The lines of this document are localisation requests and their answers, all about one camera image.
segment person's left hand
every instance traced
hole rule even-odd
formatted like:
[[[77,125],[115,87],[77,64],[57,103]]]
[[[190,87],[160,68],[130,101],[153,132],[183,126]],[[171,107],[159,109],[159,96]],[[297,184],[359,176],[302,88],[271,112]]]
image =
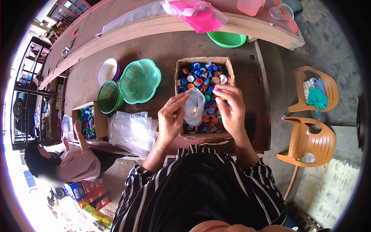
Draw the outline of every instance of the person's left hand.
[[[179,134],[183,125],[184,106],[189,93],[178,94],[171,97],[158,112],[158,141],[169,145]]]

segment plastic bag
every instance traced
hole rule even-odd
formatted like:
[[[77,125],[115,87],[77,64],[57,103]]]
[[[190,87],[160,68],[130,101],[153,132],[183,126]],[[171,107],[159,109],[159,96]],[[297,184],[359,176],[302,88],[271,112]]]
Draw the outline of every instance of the plastic bag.
[[[189,89],[189,98],[184,103],[184,120],[189,125],[201,125],[204,106],[205,96],[199,89],[196,87]]]
[[[164,0],[161,5],[166,13],[186,21],[197,33],[214,32],[229,21],[207,1]]]
[[[128,114],[117,111],[108,118],[109,143],[139,157],[148,155],[156,142],[158,122],[148,112]]]

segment plastic chair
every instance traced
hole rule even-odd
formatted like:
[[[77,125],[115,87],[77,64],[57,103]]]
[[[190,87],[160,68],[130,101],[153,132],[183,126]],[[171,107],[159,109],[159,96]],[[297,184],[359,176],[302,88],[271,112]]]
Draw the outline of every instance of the plastic chair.
[[[289,112],[298,112],[304,110],[316,110],[314,105],[308,105],[305,97],[304,97],[304,90],[303,90],[303,82],[306,78],[304,72],[311,71],[315,74],[319,75],[321,79],[325,83],[325,90],[326,90],[326,97],[328,99],[327,108],[323,110],[323,112],[327,112],[334,108],[339,102],[339,93],[338,93],[338,86],[336,85],[335,80],[327,75],[324,72],[318,71],[309,66],[303,66],[297,69],[294,69],[291,73],[295,74],[295,81],[296,81],[296,91],[298,92],[298,100],[299,102],[295,105],[289,106]]]
[[[278,159],[299,167],[317,167],[332,159],[336,136],[328,126],[311,118],[286,117],[284,121],[293,123],[294,128],[291,134],[289,154],[287,156],[277,154]],[[322,130],[318,134],[312,134],[305,123],[320,126]],[[314,163],[299,161],[298,159],[303,158],[305,153],[313,154],[316,161]]]

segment green plastic basin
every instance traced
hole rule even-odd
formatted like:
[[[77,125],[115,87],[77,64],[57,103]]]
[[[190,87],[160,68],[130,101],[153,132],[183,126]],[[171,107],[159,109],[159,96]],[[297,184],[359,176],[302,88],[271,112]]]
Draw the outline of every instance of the green plastic basin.
[[[237,48],[246,42],[246,36],[229,32],[208,32],[207,35],[214,43],[223,48]]]

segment purple bowl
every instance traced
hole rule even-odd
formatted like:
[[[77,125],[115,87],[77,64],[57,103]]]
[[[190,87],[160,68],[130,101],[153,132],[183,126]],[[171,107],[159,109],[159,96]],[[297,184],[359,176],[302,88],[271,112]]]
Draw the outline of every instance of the purple bowl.
[[[117,81],[120,75],[120,66],[117,63],[116,59],[109,58],[98,70],[97,82],[98,85],[102,86],[107,81]]]

